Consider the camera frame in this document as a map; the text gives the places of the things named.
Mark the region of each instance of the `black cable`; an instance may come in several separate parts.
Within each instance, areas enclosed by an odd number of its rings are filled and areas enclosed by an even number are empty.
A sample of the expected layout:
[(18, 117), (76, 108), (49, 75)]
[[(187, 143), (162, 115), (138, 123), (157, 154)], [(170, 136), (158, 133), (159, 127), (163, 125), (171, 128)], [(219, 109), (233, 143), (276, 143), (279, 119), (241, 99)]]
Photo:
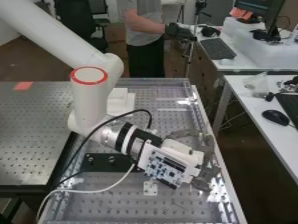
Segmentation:
[(69, 166), (70, 166), (70, 164), (72, 164), (72, 162), (73, 162), (73, 160), (74, 160), (77, 154), (80, 153), (80, 151), (81, 151), (81, 149), (82, 149), (85, 143), (86, 143), (88, 140), (90, 139), (92, 135), (93, 135), (93, 134), (94, 134), (94, 133), (96, 133), (96, 132), (97, 132), (97, 131), (106, 125), (106, 124), (109, 124), (109, 123), (113, 122), (114, 120), (118, 120), (119, 118), (126, 117), (127, 115), (134, 114), (134, 113), (137, 113), (137, 112), (145, 112), (145, 113), (147, 113), (147, 115), (149, 115), (149, 122), (147, 122), (147, 126), (146, 126), (146, 127), (147, 127), (147, 129), (151, 127), (151, 120), (153, 120), (153, 119), (151, 119), (151, 113), (150, 113), (147, 110), (145, 110), (145, 109), (133, 110), (133, 111), (130, 111), (130, 112), (127, 112), (127, 113), (125, 113), (125, 114), (121, 114), (119, 116), (113, 117), (111, 119), (109, 119), (108, 121), (105, 121), (104, 123), (101, 123), (101, 124), (94, 128), (94, 130), (90, 132), (90, 134), (86, 136), (86, 138), (84, 139), (84, 141), (82, 141), (80, 147), (77, 148), (77, 150), (76, 150), (76, 152), (74, 152), (74, 154), (73, 154), (73, 156), (72, 156), (72, 158), (70, 158), (70, 160), (69, 160), (69, 162), (68, 162), (68, 165), (65, 166), (65, 168), (64, 168), (64, 170), (62, 170), (60, 176), (62, 176), (62, 174), (64, 174), (65, 171), (68, 170), (68, 168), (69, 168)]
[(73, 177), (76, 177), (77, 175), (80, 175), (81, 173), (86, 172), (86, 170), (81, 170), (77, 173), (74, 173), (73, 175), (70, 175), (69, 177), (66, 177), (64, 180), (61, 180), (53, 187), (52, 189), (56, 189), (64, 182), (66, 182), (69, 179), (72, 179)]

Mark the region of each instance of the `person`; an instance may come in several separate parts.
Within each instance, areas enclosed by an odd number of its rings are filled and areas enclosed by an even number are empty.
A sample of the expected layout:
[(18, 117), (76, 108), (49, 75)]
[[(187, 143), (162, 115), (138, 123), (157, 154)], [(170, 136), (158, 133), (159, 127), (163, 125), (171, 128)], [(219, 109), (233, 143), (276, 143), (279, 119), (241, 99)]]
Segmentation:
[(162, 23), (161, 0), (118, 0), (126, 25), (126, 49), (130, 77), (162, 78), (163, 36), (193, 38), (175, 23)]

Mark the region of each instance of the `computer mouse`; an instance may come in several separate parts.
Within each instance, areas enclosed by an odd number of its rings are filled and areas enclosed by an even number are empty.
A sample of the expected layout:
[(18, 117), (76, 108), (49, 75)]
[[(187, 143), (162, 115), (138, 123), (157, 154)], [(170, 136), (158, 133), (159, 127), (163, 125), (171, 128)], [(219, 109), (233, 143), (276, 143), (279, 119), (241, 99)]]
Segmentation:
[(267, 110), (263, 112), (263, 117), (272, 121), (274, 123), (282, 125), (282, 126), (287, 126), (290, 124), (290, 119), (288, 117), (279, 111), (276, 110)]

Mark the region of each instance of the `gray shirt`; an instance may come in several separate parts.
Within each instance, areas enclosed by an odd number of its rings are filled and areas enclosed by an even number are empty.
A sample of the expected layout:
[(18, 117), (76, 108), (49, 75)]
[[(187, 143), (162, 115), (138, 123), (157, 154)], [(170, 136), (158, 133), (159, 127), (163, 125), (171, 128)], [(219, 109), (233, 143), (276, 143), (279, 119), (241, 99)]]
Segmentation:
[[(137, 9), (138, 16), (161, 23), (161, 0), (118, 0), (118, 7), (122, 12), (127, 9)], [(134, 32), (126, 26), (126, 43), (133, 46), (143, 46), (158, 40), (161, 34)]]

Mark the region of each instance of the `keyboard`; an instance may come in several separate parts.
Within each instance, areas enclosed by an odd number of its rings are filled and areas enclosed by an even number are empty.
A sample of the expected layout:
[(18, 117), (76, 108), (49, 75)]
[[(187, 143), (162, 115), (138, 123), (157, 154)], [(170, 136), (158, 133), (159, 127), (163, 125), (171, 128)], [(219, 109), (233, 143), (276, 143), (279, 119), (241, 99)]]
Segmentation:
[(298, 95), (276, 94), (275, 97), (298, 129)]
[(237, 56), (221, 38), (202, 40), (201, 45), (211, 60), (233, 59)]

